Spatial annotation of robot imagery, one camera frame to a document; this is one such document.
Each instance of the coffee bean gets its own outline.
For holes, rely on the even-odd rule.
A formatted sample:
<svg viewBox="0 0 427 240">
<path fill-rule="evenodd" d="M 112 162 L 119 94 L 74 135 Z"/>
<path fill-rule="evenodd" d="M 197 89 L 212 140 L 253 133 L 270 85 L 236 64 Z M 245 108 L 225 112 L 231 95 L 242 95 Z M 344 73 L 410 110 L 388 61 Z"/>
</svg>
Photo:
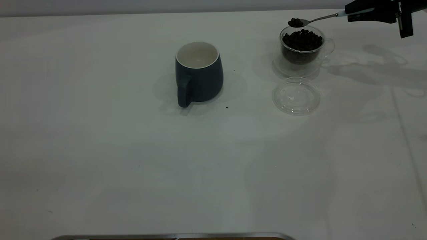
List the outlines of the coffee bean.
<svg viewBox="0 0 427 240">
<path fill-rule="evenodd" d="M 307 29 L 293 32 L 291 35 L 286 33 L 282 40 L 287 46 L 300 51 L 311 51 L 323 44 L 321 36 L 309 32 Z"/>
<path fill-rule="evenodd" d="M 299 20 L 299 18 L 292 18 L 291 21 L 288 22 L 291 27 L 302 27 L 304 24 Z"/>
</svg>

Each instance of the dark blue mug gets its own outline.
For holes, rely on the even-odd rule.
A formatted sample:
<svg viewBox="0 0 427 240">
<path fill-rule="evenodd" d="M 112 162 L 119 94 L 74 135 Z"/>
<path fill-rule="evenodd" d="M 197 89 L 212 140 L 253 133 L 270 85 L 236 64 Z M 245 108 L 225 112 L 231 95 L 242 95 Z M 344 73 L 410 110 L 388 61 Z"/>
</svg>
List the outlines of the dark blue mug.
<svg viewBox="0 0 427 240">
<path fill-rule="evenodd" d="M 214 98 L 221 91 L 224 81 L 216 47 L 199 41 L 181 47 L 175 57 L 175 77 L 181 107 Z"/>
</svg>

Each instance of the spoon handle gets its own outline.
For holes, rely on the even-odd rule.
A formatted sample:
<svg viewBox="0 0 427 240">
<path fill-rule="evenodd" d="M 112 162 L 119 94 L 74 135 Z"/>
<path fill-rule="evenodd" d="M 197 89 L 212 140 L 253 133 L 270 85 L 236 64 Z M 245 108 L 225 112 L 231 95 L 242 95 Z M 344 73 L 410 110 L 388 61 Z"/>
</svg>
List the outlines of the spoon handle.
<svg viewBox="0 0 427 240">
<path fill-rule="evenodd" d="M 346 13 L 345 13 L 345 11 L 340 11 L 340 12 L 337 12 L 337 13 L 335 13 L 335 14 L 331 14 L 331 15 L 328 15 L 328 16 L 325 16 L 325 17 L 316 18 L 316 19 L 314 19 L 314 20 L 311 20 L 311 21 L 310 21 L 310 22 L 308 22 L 308 23 L 312 23 L 312 22 L 314 22 L 314 21 L 318 21 L 318 20 L 322 20 L 322 19 L 326 19 L 326 18 L 333 18 L 333 17 L 345 17 L 345 16 L 349 16 L 349 15 L 356 15 L 356 14 L 367 13 L 367 12 L 371 12 L 371 11 L 373 11 L 374 9 L 375 9 L 375 8 L 366 9 L 366 10 L 362 10 L 362 11 L 354 12 L 354 13 L 351 13 L 351 14 L 346 14 Z"/>
<path fill-rule="evenodd" d="M 311 20 L 308 23 L 312 23 L 314 21 L 318 21 L 318 20 L 322 20 L 322 19 L 326 19 L 326 18 L 333 18 L 333 17 L 338 17 L 338 13 L 334 13 L 334 14 L 331 14 L 331 15 L 328 15 L 328 16 L 325 16 L 325 17 L 321 17 L 321 18 L 316 18 L 314 20 Z"/>
</svg>

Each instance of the mug rim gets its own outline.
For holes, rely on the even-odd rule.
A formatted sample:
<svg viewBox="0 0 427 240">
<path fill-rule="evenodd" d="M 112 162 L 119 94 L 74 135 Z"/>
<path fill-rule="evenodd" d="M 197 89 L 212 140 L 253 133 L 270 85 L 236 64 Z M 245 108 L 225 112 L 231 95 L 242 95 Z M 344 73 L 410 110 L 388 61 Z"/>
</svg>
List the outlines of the mug rim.
<svg viewBox="0 0 427 240">
<path fill-rule="evenodd" d="M 212 63 L 210 63 L 209 65 L 207 65 L 207 66 L 203 66 L 203 67 L 189 67 L 189 66 L 186 66 L 186 65 L 182 64 L 182 63 L 178 60 L 178 53 L 179 53 L 179 51 L 180 51 L 183 47 L 185 47 L 185 46 L 187 46 L 187 45 L 189 45 L 189 44 L 193 44 L 193 43 L 205 43 L 205 44 L 208 44 L 208 45 L 210 45 L 211 47 L 213 47 L 213 48 L 215 49 L 215 51 L 216 51 L 216 58 L 215 58 L 215 60 L 214 60 Z M 175 59 L 177 60 L 177 62 L 178 62 L 181 66 L 186 67 L 186 68 L 190 68 L 190 69 L 202 69 L 202 68 L 209 67 L 209 66 L 211 66 L 212 64 L 216 63 L 216 62 L 217 62 L 217 60 L 218 60 L 218 58 L 219 58 L 219 51 L 218 51 L 218 49 L 217 49 L 213 44 L 208 43 L 208 42 L 205 42 L 205 41 L 192 41 L 192 42 L 189 42 L 189 43 L 187 43 L 187 44 L 184 44 L 183 46 L 181 46 L 181 47 L 178 49 L 178 51 L 176 51 L 176 54 L 175 54 Z"/>
<path fill-rule="evenodd" d="M 291 26 L 287 26 L 287 27 L 283 28 L 283 29 L 282 29 L 282 31 L 280 32 L 280 34 L 279 34 L 280 44 L 282 44 L 282 46 L 283 46 L 283 47 L 285 47 L 285 48 L 287 48 L 287 49 L 289 49 L 289 50 L 291 50 L 291 51 L 293 51 L 293 52 L 296 52 L 296 53 L 315 53 L 315 52 L 317 52 L 317 51 L 321 50 L 321 49 L 322 49 L 322 47 L 323 47 L 323 46 L 325 45 L 325 43 L 326 43 L 326 38 L 325 38 L 324 33 L 323 33 L 322 31 L 320 31 L 320 30 L 319 30 L 318 28 L 316 28 L 316 27 L 313 27 L 313 26 L 308 26 L 308 27 L 311 27 L 311 28 L 316 29 L 316 30 L 317 30 L 317 31 L 319 31 L 319 33 L 321 34 L 321 37 L 323 38 L 323 42 L 322 42 L 322 44 L 320 45 L 320 47 L 318 47 L 318 48 L 316 48 L 316 49 L 314 49 L 314 50 L 310 50 L 310 51 L 302 51 L 302 50 L 293 49 L 293 48 L 289 47 L 288 45 L 286 45 L 286 44 L 283 42 L 283 39 L 282 39 L 282 33 L 283 33 L 286 29 L 288 29 L 288 28 L 295 28 L 295 27 L 291 27 Z"/>
</svg>

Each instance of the clear plastic lid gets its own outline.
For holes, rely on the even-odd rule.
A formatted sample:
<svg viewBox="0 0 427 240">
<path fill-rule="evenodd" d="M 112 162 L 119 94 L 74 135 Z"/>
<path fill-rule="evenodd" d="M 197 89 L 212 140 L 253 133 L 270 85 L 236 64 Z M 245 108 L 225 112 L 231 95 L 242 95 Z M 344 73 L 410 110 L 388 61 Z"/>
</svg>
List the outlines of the clear plastic lid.
<svg viewBox="0 0 427 240">
<path fill-rule="evenodd" d="M 319 106 L 320 94 L 309 80 L 291 77 L 273 90 L 273 101 L 283 112 L 306 115 Z"/>
</svg>

